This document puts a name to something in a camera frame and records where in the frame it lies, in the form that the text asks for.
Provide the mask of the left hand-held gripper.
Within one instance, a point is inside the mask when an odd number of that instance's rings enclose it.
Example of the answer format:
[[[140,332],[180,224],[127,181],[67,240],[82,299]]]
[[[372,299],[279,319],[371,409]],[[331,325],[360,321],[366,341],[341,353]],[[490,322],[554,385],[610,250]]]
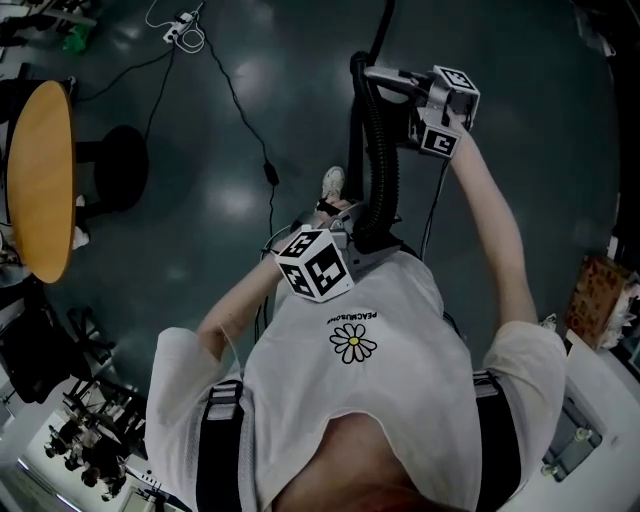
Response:
[[[401,242],[369,253],[349,245],[351,220],[350,207],[322,202],[293,222],[274,258],[294,295],[316,303],[332,300],[354,288],[351,274],[364,274],[401,249]]]

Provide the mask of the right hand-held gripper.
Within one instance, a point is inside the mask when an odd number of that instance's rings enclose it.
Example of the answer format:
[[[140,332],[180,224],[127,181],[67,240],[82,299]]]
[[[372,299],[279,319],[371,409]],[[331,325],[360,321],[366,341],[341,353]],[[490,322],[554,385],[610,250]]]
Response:
[[[413,99],[409,138],[419,152],[444,159],[455,154],[461,135],[451,126],[451,118],[457,118],[469,130],[481,97],[465,72],[435,65],[421,75],[369,66],[364,75],[380,87]]]

